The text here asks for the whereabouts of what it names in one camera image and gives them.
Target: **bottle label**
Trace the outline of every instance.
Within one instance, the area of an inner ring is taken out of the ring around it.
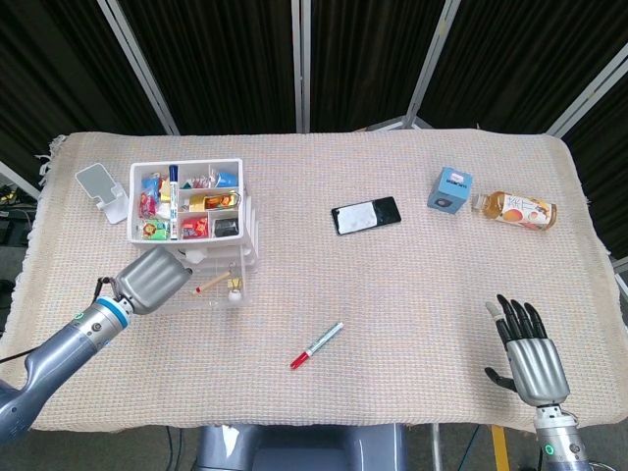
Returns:
[[[505,194],[503,196],[503,209],[496,219],[538,231],[550,222],[551,205],[540,199]]]

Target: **smartphone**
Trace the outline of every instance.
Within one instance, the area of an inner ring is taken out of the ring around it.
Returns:
[[[392,196],[334,208],[332,217],[339,236],[401,222],[401,215]]]

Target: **small cardboard box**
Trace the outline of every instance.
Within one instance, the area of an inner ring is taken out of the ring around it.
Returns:
[[[428,207],[455,214],[469,198],[473,177],[451,167],[443,167],[434,183]]]

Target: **juice bottle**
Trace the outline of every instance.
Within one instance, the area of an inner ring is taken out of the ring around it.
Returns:
[[[473,198],[473,209],[482,211],[487,218],[534,231],[546,231],[556,222],[555,204],[503,191],[477,195]]]

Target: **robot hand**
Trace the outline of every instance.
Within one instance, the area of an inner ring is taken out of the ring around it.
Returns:
[[[98,280],[91,305],[26,357],[26,384],[18,390],[0,380],[0,444],[28,430],[50,396],[127,327],[131,314],[155,311],[190,275],[173,254],[157,246],[117,277]],[[105,280],[113,297],[98,295]]]
[[[496,385],[518,393],[525,403],[537,408],[534,426],[549,471],[591,471],[576,418],[560,409],[569,396],[569,385],[541,316],[527,302],[523,306],[514,299],[508,302],[501,294],[497,300],[503,314],[491,302],[486,306],[508,355],[512,379],[493,368],[484,371]]]

